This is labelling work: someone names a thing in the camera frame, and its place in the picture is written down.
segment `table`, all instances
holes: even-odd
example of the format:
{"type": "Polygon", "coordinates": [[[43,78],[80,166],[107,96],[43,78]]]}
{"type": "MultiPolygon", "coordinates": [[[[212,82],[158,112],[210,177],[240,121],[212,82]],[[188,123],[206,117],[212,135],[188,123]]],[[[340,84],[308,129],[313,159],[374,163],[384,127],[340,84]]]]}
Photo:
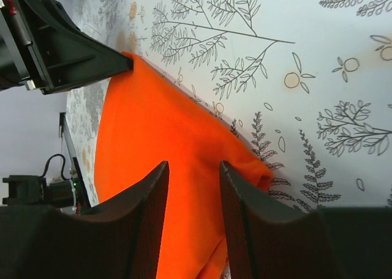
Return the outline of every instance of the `table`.
{"type": "MultiPolygon", "coordinates": [[[[392,0],[74,0],[73,19],[228,123],[274,171],[270,195],[309,212],[392,206],[391,9],[392,0]]],[[[92,204],[107,86],[67,99],[92,204]]]]}

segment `cloth fold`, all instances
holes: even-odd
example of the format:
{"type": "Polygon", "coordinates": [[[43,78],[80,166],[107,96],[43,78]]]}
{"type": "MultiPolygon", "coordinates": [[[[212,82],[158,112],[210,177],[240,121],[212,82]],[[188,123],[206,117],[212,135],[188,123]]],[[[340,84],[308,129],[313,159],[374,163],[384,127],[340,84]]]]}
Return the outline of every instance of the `cloth fold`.
{"type": "Polygon", "coordinates": [[[202,107],[140,57],[110,81],[97,139],[100,202],[144,178],[162,160],[170,180],[157,278],[217,279],[227,258],[219,164],[230,162],[266,191],[272,172],[202,107]]]}

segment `folded cloth corner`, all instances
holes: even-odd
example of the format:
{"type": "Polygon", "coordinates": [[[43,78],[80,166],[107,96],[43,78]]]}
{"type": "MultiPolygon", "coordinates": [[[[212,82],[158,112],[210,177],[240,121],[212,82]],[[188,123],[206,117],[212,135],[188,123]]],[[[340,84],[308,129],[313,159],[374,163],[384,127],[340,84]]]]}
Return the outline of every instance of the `folded cloth corner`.
{"type": "Polygon", "coordinates": [[[94,182],[103,202],[162,160],[170,180],[157,278],[217,279],[227,258],[219,191],[226,160],[266,191],[272,172],[225,125],[137,55],[110,81],[97,139],[94,182]]]}

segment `black wire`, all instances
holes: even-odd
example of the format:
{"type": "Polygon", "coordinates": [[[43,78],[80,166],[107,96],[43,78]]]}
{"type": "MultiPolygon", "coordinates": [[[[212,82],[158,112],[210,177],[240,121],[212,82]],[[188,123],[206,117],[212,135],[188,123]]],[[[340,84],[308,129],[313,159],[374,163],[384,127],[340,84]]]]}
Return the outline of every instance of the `black wire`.
{"type": "Polygon", "coordinates": [[[51,159],[53,159],[53,158],[55,158],[55,157],[61,157],[61,158],[62,158],[61,178],[62,178],[63,180],[69,180],[69,178],[65,178],[65,176],[64,176],[64,168],[66,167],[66,158],[65,158],[65,156],[62,155],[62,154],[55,154],[55,155],[52,155],[52,156],[47,160],[47,163],[46,163],[46,165],[45,165],[45,169],[43,170],[43,173],[42,173],[42,175],[41,175],[40,177],[45,177],[45,175],[47,174],[48,169],[49,169],[50,161],[51,161],[51,159]]]}

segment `metal bolt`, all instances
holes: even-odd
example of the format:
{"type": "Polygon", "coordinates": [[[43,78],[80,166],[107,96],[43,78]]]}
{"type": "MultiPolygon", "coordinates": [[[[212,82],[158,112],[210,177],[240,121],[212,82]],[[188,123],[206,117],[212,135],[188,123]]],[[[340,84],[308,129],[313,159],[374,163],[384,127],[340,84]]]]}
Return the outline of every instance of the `metal bolt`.
{"type": "Polygon", "coordinates": [[[33,91],[36,89],[36,84],[33,80],[27,80],[25,86],[28,91],[33,91]]]}

